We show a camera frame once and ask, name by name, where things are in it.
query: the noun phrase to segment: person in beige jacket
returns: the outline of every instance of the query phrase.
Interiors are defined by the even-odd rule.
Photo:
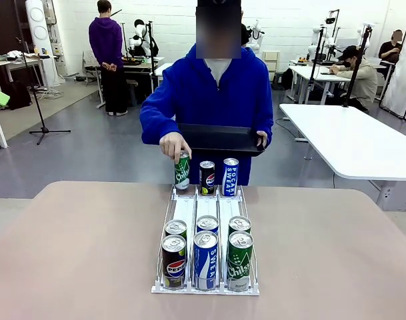
[[[352,78],[354,68],[357,64],[359,50],[356,46],[350,46],[343,51],[343,55],[338,58],[343,61],[343,65],[333,65],[330,73],[338,77]],[[363,112],[368,112],[368,107],[375,99],[377,91],[377,72],[366,59],[362,59],[357,72],[354,88],[352,89],[351,98],[348,106],[355,107]],[[346,93],[338,97],[328,98],[326,105],[342,105],[345,101]]]

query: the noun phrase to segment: white undershirt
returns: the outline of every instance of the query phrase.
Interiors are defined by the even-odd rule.
[[[210,68],[211,75],[215,78],[217,85],[222,78],[222,75],[228,69],[232,59],[204,59],[205,64]]]

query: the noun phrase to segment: hand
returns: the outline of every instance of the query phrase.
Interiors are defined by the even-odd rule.
[[[262,143],[263,147],[266,148],[266,146],[268,144],[268,134],[264,131],[258,131],[256,133],[262,137],[262,138],[258,138],[257,147],[260,146]]]
[[[333,73],[334,75],[336,75],[338,72],[340,72],[340,69],[338,66],[334,65],[330,68],[330,73]]]
[[[104,67],[108,71],[111,70],[111,66],[109,64],[107,64],[106,62],[102,62],[102,67]]]
[[[192,159],[192,150],[185,139],[178,132],[170,132],[160,139],[161,151],[178,164],[181,157],[181,150],[185,150]]]

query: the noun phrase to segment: soda can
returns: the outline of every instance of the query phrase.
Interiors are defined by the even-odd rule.
[[[211,215],[204,215],[197,220],[197,232],[200,231],[211,231],[217,235],[217,230],[219,230],[219,221],[217,218]]]
[[[200,193],[212,195],[215,192],[215,164],[211,161],[200,163]]]
[[[163,240],[164,283],[169,289],[180,289],[185,284],[186,241],[180,235],[169,235]]]
[[[179,163],[175,165],[175,186],[179,190],[189,187],[189,154],[186,151],[181,152]]]
[[[232,291],[245,291],[250,284],[250,261],[253,238],[245,231],[236,231],[228,239],[227,286]]]
[[[222,194],[225,197],[235,197],[237,195],[238,164],[238,160],[234,158],[223,161]]]
[[[170,220],[164,226],[165,236],[180,235],[187,239],[187,224],[182,220]]]
[[[229,231],[228,235],[231,235],[232,232],[236,231],[245,231],[250,233],[251,231],[251,222],[248,218],[243,216],[232,217],[229,220]]]
[[[194,237],[195,288],[209,291],[216,288],[217,236],[211,231],[200,231]]]

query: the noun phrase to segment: white brick wall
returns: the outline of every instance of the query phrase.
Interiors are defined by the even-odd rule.
[[[68,73],[81,70],[83,50],[90,50],[88,27],[97,13],[97,0],[53,0],[59,32],[65,50]],[[132,37],[134,21],[154,22],[159,55],[166,62],[183,57],[195,42],[195,6],[197,0],[112,0],[113,11],[122,9],[117,22],[125,22],[126,38]],[[258,19],[265,32],[262,51],[281,52],[279,70],[288,61],[306,55],[312,28],[326,18],[330,9],[341,9],[339,38],[354,38],[363,22],[375,23],[368,55],[377,55],[392,30],[406,27],[406,0],[242,0],[243,23]]]

